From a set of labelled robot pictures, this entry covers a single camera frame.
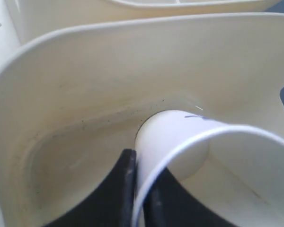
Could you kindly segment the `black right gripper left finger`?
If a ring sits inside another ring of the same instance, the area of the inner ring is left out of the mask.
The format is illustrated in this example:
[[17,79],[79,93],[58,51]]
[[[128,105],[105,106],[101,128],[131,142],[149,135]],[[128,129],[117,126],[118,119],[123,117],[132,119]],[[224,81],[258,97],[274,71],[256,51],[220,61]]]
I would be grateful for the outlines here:
[[129,227],[136,183],[136,151],[124,149],[103,182],[48,227]]

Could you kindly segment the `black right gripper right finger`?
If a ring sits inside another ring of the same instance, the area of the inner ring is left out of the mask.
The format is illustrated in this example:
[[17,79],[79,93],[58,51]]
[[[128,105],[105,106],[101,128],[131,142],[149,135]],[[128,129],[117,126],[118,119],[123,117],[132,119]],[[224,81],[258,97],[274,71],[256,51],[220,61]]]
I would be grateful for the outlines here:
[[188,193],[165,168],[143,204],[146,227],[233,227]]

